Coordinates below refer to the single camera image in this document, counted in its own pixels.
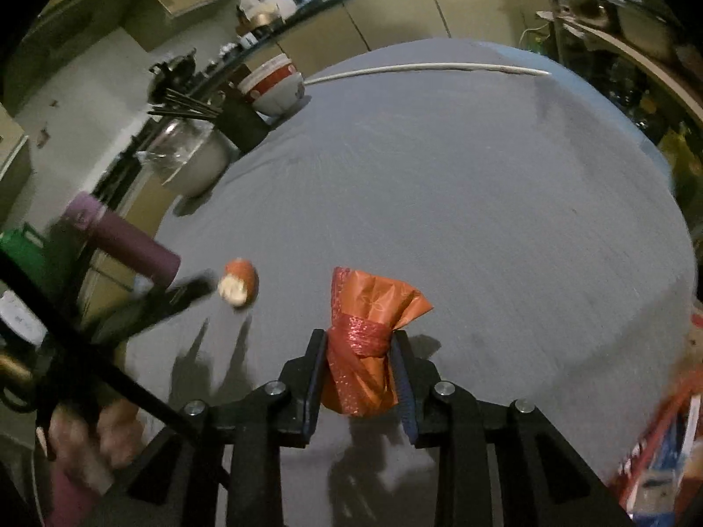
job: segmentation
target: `green container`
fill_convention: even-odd
[[[18,228],[0,233],[0,251],[19,265],[40,289],[47,284],[47,259],[44,254],[46,242],[43,236],[27,223],[21,230]]]

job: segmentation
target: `bowl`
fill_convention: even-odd
[[[285,114],[305,94],[303,76],[285,53],[256,68],[237,88],[252,107],[268,116]]]

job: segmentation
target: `white rope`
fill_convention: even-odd
[[[519,49],[524,49],[524,48],[522,47],[522,40],[525,39],[525,36],[526,36],[528,33],[532,33],[533,31],[540,31],[541,29],[544,29],[544,28],[547,28],[547,27],[549,27],[549,22],[547,22],[547,23],[544,24],[544,25],[540,25],[539,28],[527,28],[525,31],[523,31],[523,32],[522,32],[522,35],[520,36],[520,38],[519,38],[519,40],[518,40],[518,47],[519,47]]]
[[[357,69],[352,72],[335,73],[323,77],[306,79],[305,85],[315,85],[316,83],[326,83],[337,79],[348,79],[359,75],[374,75],[375,73],[400,73],[415,71],[487,71],[512,73],[514,75],[550,75],[540,69],[530,69],[528,67],[518,67],[515,65],[494,65],[492,63],[408,63],[404,65],[387,65],[384,67],[369,67],[367,69]]]
[[[36,507],[36,516],[40,518],[41,527],[44,527],[43,513],[41,512],[40,491],[36,485],[36,445],[32,450],[32,493],[34,495],[34,506]]]

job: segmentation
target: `kitchen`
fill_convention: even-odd
[[[80,190],[97,192],[150,236],[157,234],[170,209],[183,211],[187,220],[189,212],[198,213],[198,204],[207,204],[205,197],[194,207],[175,209],[177,194],[132,156],[158,130],[149,123],[152,107],[146,98],[154,81],[149,68],[165,56],[187,58],[197,48],[196,72],[203,76],[189,93],[207,102],[223,84],[234,83],[233,73],[245,75],[242,65],[254,72],[281,54],[308,79],[369,51],[428,38],[474,38],[519,47],[533,31],[544,31],[545,19],[537,13],[551,7],[550,0],[133,1],[139,5],[110,24],[108,33],[85,18],[67,24],[77,37],[90,30],[93,37],[59,46],[47,60],[48,77],[44,71],[23,80],[20,75],[36,72],[18,63],[15,79],[6,80],[7,112],[31,138],[34,173],[17,192],[5,228],[27,221],[42,232]],[[272,22],[264,30],[260,28],[268,24],[256,25],[254,38],[238,33],[245,24],[242,13],[250,22],[259,14],[259,4],[267,4],[266,11],[277,9],[283,25]],[[55,6],[59,9],[61,1]],[[49,24],[40,27],[49,29]],[[232,42],[238,45],[224,47]],[[116,260],[102,253],[89,258],[90,269],[83,270],[80,286],[72,289],[87,318],[126,299],[135,283],[134,272]]]

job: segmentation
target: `gray tablecloth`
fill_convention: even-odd
[[[250,259],[258,301],[237,313],[214,295],[132,341],[128,366],[174,406],[237,399],[328,326],[332,270],[347,265],[417,286],[435,305],[408,327],[418,353],[480,399],[533,400],[605,478],[688,327],[695,262],[665,164],[592,87],[500,45],[418,41],[326,73],[417,61],[552,74],[310,87],[299,113],[205,204],[178,202],[157,236],[183,257],[181,277]],[[430,525],[435,456],[392,415],[323,410],[310,447],[282,455],[287,524]]]

